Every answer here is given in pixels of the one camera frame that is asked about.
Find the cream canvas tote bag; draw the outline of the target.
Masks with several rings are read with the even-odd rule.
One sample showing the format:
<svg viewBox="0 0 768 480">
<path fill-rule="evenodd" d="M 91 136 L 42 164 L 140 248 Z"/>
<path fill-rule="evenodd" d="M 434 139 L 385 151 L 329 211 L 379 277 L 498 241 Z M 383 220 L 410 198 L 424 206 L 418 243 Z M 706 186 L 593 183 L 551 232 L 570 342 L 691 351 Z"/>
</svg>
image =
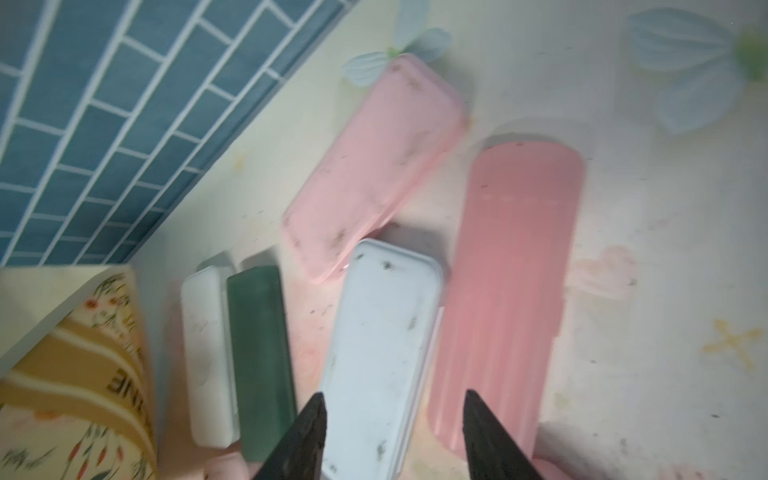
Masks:
<svg viewBox="0 0 768 480">
<path fill-rule="evenodd" d="M 4 479 L 154 479 L 156 401 L 133 271 L 91 277 L 1 361 Z"/>
</svg>

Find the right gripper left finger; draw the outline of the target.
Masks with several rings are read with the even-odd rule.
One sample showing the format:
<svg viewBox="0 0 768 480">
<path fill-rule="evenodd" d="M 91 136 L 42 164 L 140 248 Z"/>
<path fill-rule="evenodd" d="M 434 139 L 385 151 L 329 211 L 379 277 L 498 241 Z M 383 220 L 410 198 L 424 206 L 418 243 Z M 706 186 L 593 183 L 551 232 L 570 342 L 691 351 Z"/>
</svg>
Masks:
<svg viewBox="0 0 768 480">
<path fill-rule="evenodd" d="M 252 479 L 321 479 L 326 432 L 325 398 L 316 392 Z"/>
</svg>

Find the translucent pink case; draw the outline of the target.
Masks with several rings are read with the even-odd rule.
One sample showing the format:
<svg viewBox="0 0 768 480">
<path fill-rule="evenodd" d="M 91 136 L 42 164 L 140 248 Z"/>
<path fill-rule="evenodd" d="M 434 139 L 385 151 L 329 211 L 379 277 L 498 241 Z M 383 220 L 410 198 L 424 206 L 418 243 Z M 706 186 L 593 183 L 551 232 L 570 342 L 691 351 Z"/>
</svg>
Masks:
<svg viewBox="0 0 768 480">
<path fill-rule="evenodd" d="M 470 390 L 533 451 L 584 177 L 575 150 L 543 141 L 499 144 L 472 164 L 427 410 L 458 457 Z"/>
</svg>

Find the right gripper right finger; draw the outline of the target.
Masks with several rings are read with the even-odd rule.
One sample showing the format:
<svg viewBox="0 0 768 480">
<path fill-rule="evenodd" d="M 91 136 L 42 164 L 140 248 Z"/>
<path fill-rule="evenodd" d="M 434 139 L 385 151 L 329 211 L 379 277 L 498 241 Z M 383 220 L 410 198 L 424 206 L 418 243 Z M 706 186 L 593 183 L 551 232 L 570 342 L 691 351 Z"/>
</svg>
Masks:
<svg viewBox="0 0 768 480">
<path fill-rule="evenodd" d="M 542 480 L 481 396 L 467 390 L 463 436 L 471 480 Z"/>
</svg>

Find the dark green pencil case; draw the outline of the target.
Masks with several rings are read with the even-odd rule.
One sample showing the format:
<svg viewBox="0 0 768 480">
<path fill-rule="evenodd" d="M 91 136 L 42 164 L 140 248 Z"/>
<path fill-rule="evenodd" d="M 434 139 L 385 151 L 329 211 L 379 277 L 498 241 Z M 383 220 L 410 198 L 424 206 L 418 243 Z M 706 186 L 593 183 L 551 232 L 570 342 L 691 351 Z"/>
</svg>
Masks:
<svg viewBox="0 0 768 480">
<path fill-rule="evenodd" d="M 254 267 L 226 286 L 241 453 L 263 463 L 297 416 L 280 271 Z"/>
</svg>

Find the pink pencil case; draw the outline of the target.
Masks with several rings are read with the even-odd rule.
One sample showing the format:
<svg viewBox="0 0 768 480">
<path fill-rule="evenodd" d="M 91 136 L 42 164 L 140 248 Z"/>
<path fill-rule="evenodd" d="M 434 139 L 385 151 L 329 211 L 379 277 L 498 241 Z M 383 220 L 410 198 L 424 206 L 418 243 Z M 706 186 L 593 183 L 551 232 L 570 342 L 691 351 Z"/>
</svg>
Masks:
<svg viewBox="0 0 768 480">
<path fill-rule="evenodd" d="M 391 61 L 283 214 L 306 278 L 339 276 L 354 246 L 396 215 L 466 128 L 451 85 L 412 54 Z"/>
</svg>

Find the light blue case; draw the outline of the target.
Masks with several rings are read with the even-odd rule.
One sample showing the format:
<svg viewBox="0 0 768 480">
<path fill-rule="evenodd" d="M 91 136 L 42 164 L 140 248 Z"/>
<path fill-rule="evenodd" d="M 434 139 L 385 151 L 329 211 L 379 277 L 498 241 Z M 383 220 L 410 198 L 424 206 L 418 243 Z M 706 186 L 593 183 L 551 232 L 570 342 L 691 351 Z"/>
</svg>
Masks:
<svg viewBox="0 0 768 480">
<path fill-rule="evenodd" d="M 352 251 L 320 390 L 326 479 L 395 479 L 418 410 L 444 275 L 425 256 L 374 239 Z"/>
</svg>

